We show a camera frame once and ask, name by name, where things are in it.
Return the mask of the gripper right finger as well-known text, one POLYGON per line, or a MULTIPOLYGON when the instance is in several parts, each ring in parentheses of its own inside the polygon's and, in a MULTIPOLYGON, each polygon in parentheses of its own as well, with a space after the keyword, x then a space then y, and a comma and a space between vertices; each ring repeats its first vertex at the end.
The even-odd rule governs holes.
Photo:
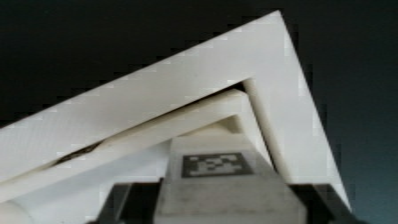
POLYGON ((365 224, 329 184, 292 184, 290 188, 308 209, 308 224, 365 224))

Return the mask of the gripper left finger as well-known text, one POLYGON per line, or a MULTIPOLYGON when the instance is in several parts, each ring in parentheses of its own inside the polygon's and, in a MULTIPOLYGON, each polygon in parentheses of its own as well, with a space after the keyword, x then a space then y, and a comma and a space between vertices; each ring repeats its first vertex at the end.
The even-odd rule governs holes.
POLYGON ((155 224, 159 192, 159 182, 116 184, 96 224, 155 224))

